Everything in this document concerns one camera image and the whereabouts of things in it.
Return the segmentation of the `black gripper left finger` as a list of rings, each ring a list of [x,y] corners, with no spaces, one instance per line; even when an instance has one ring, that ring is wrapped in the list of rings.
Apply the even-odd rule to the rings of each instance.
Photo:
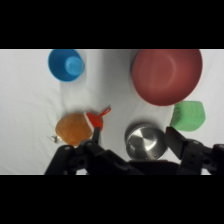
[[[115,167],[109,152],[99,145],[100,128],[94,129],[93,137],[84,140],[75,148],[72,145],[60,146],[45,175],[75,175],[85,169],[91,175],[115,173]]]

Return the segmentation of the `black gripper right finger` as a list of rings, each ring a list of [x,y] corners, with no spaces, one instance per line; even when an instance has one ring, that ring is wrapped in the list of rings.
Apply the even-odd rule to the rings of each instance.
[[[166,128],[165,142],[181,161],[178,175],[200,175],[203,169],[211,175],[224,175],[224,144],[209,148],[197,140],[186,139],[172,127]]]

